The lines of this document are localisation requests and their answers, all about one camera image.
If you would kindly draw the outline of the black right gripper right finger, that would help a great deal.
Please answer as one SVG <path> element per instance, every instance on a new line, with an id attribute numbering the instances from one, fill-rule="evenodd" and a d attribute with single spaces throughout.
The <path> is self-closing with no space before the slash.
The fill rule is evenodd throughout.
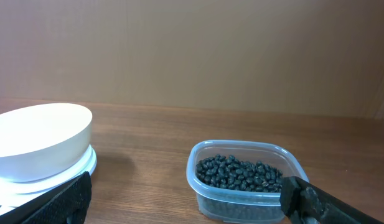
<path id="1" fill-rule="evenodd" d="M 382 224 L 296 176 L 283 178 L 279 200 L 282 212 L 293 224 Z"/>

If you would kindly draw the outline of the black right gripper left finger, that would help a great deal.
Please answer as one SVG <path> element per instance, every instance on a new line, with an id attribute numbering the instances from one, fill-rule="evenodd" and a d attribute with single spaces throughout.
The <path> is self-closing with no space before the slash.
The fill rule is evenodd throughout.
<path id="1" fill-rule="evenodd" d="M 0 224 L 84 224 L 91 202 L 89 172 L 0 215 Z"/>

